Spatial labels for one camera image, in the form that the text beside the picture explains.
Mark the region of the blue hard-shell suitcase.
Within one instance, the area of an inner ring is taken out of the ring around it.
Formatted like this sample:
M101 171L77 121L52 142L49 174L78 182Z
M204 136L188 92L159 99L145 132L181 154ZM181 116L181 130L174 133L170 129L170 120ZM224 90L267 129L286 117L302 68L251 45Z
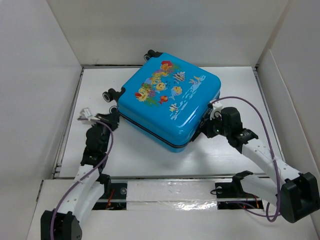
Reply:
M120 88L102 93L119 114L171 152L182 152L196 138L208 103L220 97L218 76L176 56L152 49L145 64Z

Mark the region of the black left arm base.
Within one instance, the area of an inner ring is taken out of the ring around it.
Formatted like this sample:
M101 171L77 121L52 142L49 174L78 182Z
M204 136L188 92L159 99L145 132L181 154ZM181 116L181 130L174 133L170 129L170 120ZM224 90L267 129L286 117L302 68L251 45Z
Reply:
M93 210L126 210L128 184L125 182L114 182L110 184L107 192L95 203Z

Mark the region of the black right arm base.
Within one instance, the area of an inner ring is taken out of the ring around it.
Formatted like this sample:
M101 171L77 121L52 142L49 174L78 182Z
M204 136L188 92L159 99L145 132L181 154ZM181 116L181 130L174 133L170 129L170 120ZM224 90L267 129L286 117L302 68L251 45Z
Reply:
M216 182L210 194L216 196L218 210L264 210L263 201L260 198L237 190L231 182Z

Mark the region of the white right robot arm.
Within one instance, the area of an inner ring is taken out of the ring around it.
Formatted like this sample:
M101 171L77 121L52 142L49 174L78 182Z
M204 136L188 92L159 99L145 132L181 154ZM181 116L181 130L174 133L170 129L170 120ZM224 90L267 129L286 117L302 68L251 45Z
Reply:
M231 193L235 198L245 194L262 198L276 207L276 216L290 223L320 209L320 193L316 177L302 173L276 157L252 130L244 128L235 107L213 104L206 114L201 131L208 137L217 135L254 162L272 182L264 182L253 172L245 170L235 174L221 193Z

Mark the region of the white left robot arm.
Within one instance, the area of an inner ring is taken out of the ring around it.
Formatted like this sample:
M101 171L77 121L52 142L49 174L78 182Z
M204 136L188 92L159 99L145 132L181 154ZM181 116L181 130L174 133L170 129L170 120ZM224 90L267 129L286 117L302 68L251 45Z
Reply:
M109 154L114 143L114 131L120 123L120 113L96 116L85 112L78 118L91 122L85 136L85 148L77 174L70 188L57 206L43 212L40 218L42 240L80 240L83 224L99 198L111 194L111 177L104 174Z

